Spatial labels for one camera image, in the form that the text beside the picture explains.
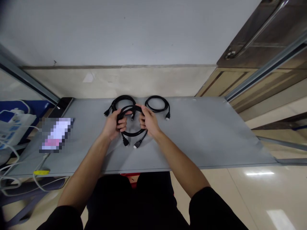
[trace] black cable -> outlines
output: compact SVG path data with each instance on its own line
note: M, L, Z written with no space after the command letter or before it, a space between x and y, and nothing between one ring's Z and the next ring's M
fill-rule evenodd
M126 114L127 112L129 112L129 111L132 111L132 112L134 112L134 113L135 113L135 111L142 112L142 109L141 109L141 107L139 107L139 106L137 106L137 105L128 105L128 106L125 106L124 108L122 108L120 114L117 116L117 123L118 123L119 120L123 119L124 116L125 116L125 114ZM144 132L144 131L145 131L145 129L140 129L140 130L137 131L136 133L128 133L128 132L126 132L126 131L121 132L121 134L122 134L122 140L123 140L123 142L124 142L124 145L125 145L125 146L129 145L129 141L124 137L124 135L129 136L129 137L135 137L135 136L140 135L140 134L141 134L142 132ZM146 134L147 134L147 130L146 130L146 133L145 133L145 135L143 136L143 138L142 138L141 140L139 140L138 142L135 143L135 145L134 145L134 148L135 148L135 149L138 148L138 147L140 146L140 144L141 144L141 142L143 141L143 139L144 139L144 137L146 136Z
M154 108L150 107L150 105L148 104L148 102L149 102L151 99L153 99L153 98L161 99L161 100L164 102L165 107L164 107L163 109L154 109ZM170 119L170 106L169 106L168 101L167 101L165 98L163 98L163 97L161 97L161 96L158 96L158 95L150 96L150 97L145 101L145 106L147 106L147 107L148 107L149 109L151 109L153 112L163 112L163 111L169 109L169 112L167 113L165 119L166 119L166 120L169 120L169 119Z
M110 113L110 109L112 109L112 113L113 113L114 111L116 111L116 110L117 110L116 104L119 103L119 102L122 101L122 100L129 100L129 101L132 101L133 105L136 104L136 103L135 103L135 100L134 100L131 96L129 96L129 95L121 95L121 96L115 98L115 99L112 101L112 103L111 103L110 107L108 108L108 110L104 112L104 115L107 117L107 116L109 115L109 113ZM135 110L133 111L133 113L132 113L132 115L131 115L131 120L134 119L134 116L135 116Z
M163 108L163 109L154 109L154 108L152 108L152 107L148 104L148 102L149 102L151 99L153 99L153 98L161 99L161 100L164 102L164 104L165 104L164 108ZM153 112L163 112L163 111L169 109L169 112L166 114L165 119L166 119L166 120L169 120L169 119L170 119L170 106L169 106L168 101L167 101L165 98L163 98L163 97L161 97L161 96L158 96L158 95L150 96L150 97L145 101L145 106L147 106L147 107L148 107L149 109L151 109ZM144 136L142 137L142 139L139 140L138 142L136 142L136 143L134 144L134 148L135 148L135 149L137 149L138 147L140 147L140 145L141 145L143 139L144 139L145 136L147 135L147 132L148 132L148 130L146 130L146 133L144 134Z

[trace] forearm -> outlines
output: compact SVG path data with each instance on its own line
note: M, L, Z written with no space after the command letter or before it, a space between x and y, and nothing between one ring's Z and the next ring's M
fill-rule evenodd
M83 212L100 176L109 144L110 139L102 135L95 140L78 169L70 178L58 206L69 205L75 207L80 214Z
M154 136L176 179L192 198L204 187L210 186L200 169L163 133Z

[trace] table surface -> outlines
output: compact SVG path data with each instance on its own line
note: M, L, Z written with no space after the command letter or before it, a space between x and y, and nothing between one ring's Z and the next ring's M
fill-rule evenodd
M201 169L229 168L278 164L263 147L241 117L223 97L180 97L166 98L170 104L170 119L165 120L167 111L156 113L161 130ZM135 101L144 104L146 98ZM70 136L60 153L47 158L43 169L49 176L72 175L96 137L101 132L105 117L113 99L75 100L64 117L75 118ZM130 105L121 101L117 107ZM159 99L150 100L153 108L163 108ZM139 112L136 119L128 118L127 131L139 130ZM21 161L10 176L31 176L42 160L39 153L42 134L37 134L24 150ZM169 171L166 159L156 142L148 135L138 149L133 145L142 135L127 137L130 146L125 147L121 135L115 139L107 152L102 166L105 173L135 173Z

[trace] red object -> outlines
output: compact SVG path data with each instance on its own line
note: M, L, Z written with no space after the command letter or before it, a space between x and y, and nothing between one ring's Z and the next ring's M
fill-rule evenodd
M137 173L122 173L121 175L127 177L130 180L130 177L139 176L140 173L139 172L137 172ZM137 187L137 181L133 182L133 183L130 182L130 184L131 184L131 187L133 189L135 189Z

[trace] person's right hand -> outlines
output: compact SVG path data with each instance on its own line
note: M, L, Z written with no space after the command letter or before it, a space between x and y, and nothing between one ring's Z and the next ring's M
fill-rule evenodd
M161 132L155 113L152 112L145 105L139 105L139 104L136 105L142 108L142 112L144 114L144 116L143 114L140 114L139 117L141 129L147 129L148 134L151 137L155 137Z

